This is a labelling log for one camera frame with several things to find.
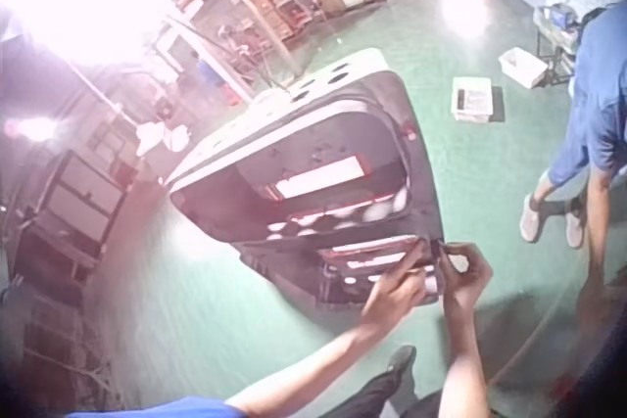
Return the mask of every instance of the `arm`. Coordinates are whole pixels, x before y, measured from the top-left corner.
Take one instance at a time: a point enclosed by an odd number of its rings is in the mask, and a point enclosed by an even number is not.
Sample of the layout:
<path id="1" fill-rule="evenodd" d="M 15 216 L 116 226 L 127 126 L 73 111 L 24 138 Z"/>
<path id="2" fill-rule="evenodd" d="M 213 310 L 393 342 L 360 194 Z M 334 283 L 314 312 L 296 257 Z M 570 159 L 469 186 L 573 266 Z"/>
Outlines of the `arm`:
<path id="1" fill-rule="evenodd" d="M 460 273 L 448 254 L 464 255 L 468 269 Z M 488 398 L 474 327 L 474 306 L 492 278 L 492 269 L 474 245 L 454 244 L 441 251 L 446 280 L 444 313 L 449 331 L 453 364 L 449 369 L 440 418 L 487 418 Z"/>
<path id="2" fill-rule="evenodd" d="M 424 297 L 424 273 L 409 270 L 428 254 L 420 241 L 374 285 L 359 326 L 302 361 L 252 385 L 226 403 L 247 416 L 288 416 L 313 401 L 370 351 Z"/>
<path id="3" fill-rule="evenodd" d="M 447 321 L 451 365 L 442 390 L 440 418 L 483 418 L 489 416 L 488 398 L 474 320 Z"/>
<path id="4" fill-rule="evenodd" d="M 306 357 L 234 396 L 227 403 L 250 417 L 288 416 L 320 395 L 385 337 L 359 325 Z"/>
<path id="5" fill-rule="evenodd" d="M 592 169 L 588 181 L 588 227 L 590 248 L 590 269 L 603 272 L 605 239 L 609 225 L 609 185 L 611 174 L 596 168 Z"/>

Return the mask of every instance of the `green floor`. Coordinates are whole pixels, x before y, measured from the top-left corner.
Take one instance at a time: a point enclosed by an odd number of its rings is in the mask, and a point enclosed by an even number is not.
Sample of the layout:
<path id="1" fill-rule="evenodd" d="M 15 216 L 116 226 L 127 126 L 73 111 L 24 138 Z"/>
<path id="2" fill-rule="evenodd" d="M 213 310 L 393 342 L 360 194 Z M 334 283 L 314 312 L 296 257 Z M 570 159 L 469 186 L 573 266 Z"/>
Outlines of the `green floor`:
<path id="1" fill-rule="evenodd" d="M 481 5 L 482 34 L 470 38 L 453 30 L 455 16 L 455 24 L 478 28 L 472 18 Z M 556 301 L 559 312 L 569 310 L 584 273 L 581 253 L 566 246 L 562 217 L 547 222 L 536 245 L 525 244 L 518 232 L 522 199 L 555 154 L 569 109 L 565 86 L 529 91 L 501 73 L 504 51 L 535 50 L 531 9 L 520 0 L 389 0 L 338 35 L 341 44 L 327 38 L 311 69 L 362 48 L 383 51 L 410 92 L 447 239 L 476 242 L 494 267 L 478 309 L 492 377 Z M 454 121 L 451 84 L 458 75 L 488 76 L 502 87 L 505 122 Z M 607 276 L 622 262 L 625 227 L 613 222 Z M 183 395 L 228 397 L 322 346 L 355 318 L 299 311 L 232 248 L 177 213 L 158 187 L 136 188 L 128 199 L 93 288 L 93 308 L 129 406 Z M 416 311 L 300 416 L 313 417 L 355 392 L 405 343 L 418 348 L 416 394 L 439 389 L 446 371 L 441 320 L 439 305 Z M 540 335 L 494 388 L 493 400 L 508 416 L 537 416 L 530 407 L 538 400 L 528 396 L 542 396 L 563 363 L 571 323 L 562 314 L 552 317 L 553 332 Z M 407 405 L 409 391 L 394 400 L 397 410 Z M 385 416 L 394 411 L 386 409 Z"/>

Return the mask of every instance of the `white box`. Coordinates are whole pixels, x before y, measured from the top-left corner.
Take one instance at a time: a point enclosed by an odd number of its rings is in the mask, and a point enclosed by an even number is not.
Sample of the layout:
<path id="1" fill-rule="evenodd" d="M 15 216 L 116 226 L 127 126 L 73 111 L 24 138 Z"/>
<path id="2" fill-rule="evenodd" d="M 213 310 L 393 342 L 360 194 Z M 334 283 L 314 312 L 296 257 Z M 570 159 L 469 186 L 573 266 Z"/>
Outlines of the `white box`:
<path id="1" fill-rule="evenodd" d="M 513 48 L 499 57 L 501 69 L 526 88 L 535 87 L 542 80 L 549 65 L 524 49 Z"/>
<path id="2" fill-rule="evenodd" d="M 455 77 L 451 113 L 456 120 L 488 122 L 494 114 L 492 80 L 484 77 Z"/>

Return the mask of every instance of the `black shoe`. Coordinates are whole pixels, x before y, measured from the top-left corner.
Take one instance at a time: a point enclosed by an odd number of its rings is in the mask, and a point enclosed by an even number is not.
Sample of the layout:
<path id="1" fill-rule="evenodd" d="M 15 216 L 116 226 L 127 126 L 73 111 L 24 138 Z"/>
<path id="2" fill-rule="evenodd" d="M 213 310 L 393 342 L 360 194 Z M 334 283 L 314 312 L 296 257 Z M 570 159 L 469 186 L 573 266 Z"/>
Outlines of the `black shoe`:
<path id="1" fill-rule="evenodd" d="M 390 362 L 388 363 L 388 372 L 396 372 L 399 376 L 405 374 L 405 371 L 411 368 L 413 361 L 415 360 L 415 347 L 411 345 L 405 345 L 396 350 Z"/>

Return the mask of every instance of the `blue shirt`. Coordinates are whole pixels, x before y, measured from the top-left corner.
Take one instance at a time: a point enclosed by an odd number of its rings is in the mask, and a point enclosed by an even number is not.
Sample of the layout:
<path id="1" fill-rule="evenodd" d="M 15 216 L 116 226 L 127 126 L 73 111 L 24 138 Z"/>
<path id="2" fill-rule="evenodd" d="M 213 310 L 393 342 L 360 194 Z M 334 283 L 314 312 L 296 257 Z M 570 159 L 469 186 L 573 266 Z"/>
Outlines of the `blue shirt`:
<path id="1" fill-rule="evenodd" d="M 627 2 L 591 21 L 583 33 L 575 72 L 573 110 L 590 160 L 602 171 L 616 170 L 627 151 Z"/>
<path id="2" fill-rule="evenodd" d="M 246 418 L 246 415 L 232 406 L 218 400 L 198 396 L 159 405 L 145 410 L 111 412 L 76 412 L 68 418 Z"/>
<path id="3" fill-rule="evenodd" d="M 211 85 L 216 87 L 220 87 L 224 83 L 224 79 L 217 73 L 214 68 L 212 68 L 205 61 L 198 61 L 198 72 L 202 75 L 202 77 Z"/>

